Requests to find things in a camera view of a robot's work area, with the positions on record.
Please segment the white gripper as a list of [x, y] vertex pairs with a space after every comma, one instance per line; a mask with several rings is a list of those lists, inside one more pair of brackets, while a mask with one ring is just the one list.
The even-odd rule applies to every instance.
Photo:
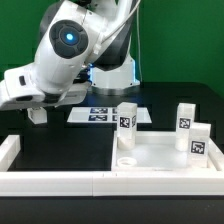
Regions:
[[81, 103], [90, 82], [74, 83], [61, 99], [50, 98], [31, 81], [32, 64], [6, 70], [0, 81], [0, 110], [19, 110]]

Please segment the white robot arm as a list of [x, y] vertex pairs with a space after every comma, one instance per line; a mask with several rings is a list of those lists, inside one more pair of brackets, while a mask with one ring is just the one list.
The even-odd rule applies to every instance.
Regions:
[[45, 12], [34, 61], [4, 72], [0, 110], [78, 104], [93, 87], [139, 84], [129, 49], [141, 0], [59, 0]]

